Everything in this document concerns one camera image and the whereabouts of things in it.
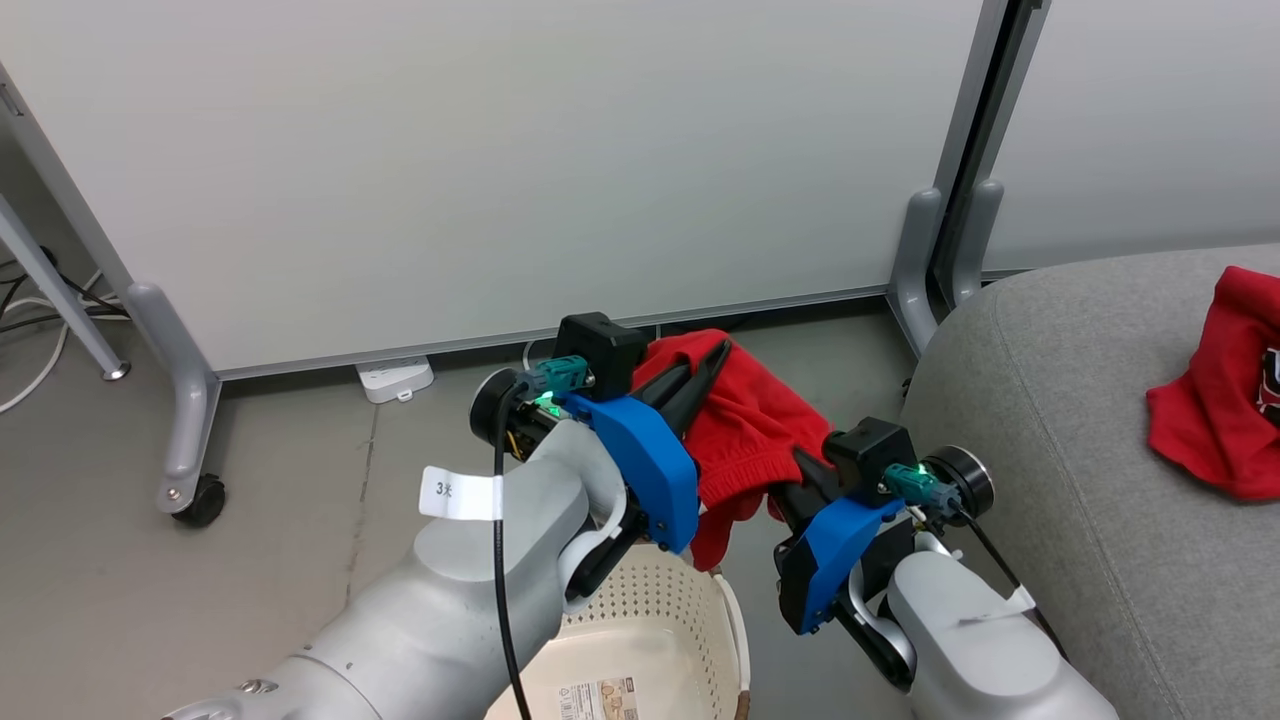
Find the gray fabric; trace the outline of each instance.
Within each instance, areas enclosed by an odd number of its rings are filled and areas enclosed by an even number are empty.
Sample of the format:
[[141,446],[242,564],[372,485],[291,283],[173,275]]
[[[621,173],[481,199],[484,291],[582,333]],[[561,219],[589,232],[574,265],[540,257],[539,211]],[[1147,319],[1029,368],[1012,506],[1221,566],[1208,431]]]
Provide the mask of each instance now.
[[996,479],[984,528],[1121,717],[1280,717],[1280,503],[1206,489],[1146,443],[1222,269],[1280,246],[1082,263],[954,313],[911,380],[915,446]]

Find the whiteboard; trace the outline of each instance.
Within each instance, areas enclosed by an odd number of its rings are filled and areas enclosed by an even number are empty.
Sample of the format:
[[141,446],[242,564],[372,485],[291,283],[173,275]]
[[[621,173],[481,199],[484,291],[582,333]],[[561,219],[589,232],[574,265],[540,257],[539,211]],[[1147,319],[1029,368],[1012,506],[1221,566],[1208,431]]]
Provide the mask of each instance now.
[[1280,240],[1280,5],[1053,3],[984,269]]
[[883,286],[980,0],[8,0],[215,370]]

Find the caster wheel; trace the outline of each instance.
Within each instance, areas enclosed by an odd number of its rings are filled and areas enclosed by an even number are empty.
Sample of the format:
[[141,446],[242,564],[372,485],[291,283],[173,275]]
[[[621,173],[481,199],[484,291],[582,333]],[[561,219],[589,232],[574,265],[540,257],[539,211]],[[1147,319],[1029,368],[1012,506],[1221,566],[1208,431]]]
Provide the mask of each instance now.
[[204,474],[196,480],[196,497],[186,509],[174,512],[173,519],[188,528],[207,528],[218,519],[227,503],[227,486],[218,475]]

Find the white power outlet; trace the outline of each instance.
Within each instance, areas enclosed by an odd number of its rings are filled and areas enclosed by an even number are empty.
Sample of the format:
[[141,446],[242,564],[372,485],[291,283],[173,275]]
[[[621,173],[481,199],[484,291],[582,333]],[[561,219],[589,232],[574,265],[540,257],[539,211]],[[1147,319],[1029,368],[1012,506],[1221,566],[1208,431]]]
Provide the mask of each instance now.
[[384,363],[360,363],[356,365],[360,383],[370,402],[381,404],[389,400],[408,402],[413,391],[422,389],[435,380],[431,364],[425,356],[402,357]]

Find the laundry basket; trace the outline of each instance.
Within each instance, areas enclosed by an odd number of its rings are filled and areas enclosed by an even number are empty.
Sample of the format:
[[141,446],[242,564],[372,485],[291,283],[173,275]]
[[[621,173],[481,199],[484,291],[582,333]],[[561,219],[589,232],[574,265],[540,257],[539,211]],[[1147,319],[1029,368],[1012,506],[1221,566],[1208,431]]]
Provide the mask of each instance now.
[[[742,611],[718,571],[637,544],[520,674],[535,720],[742,720]],[[486,720],[518,720],[508,689]]]

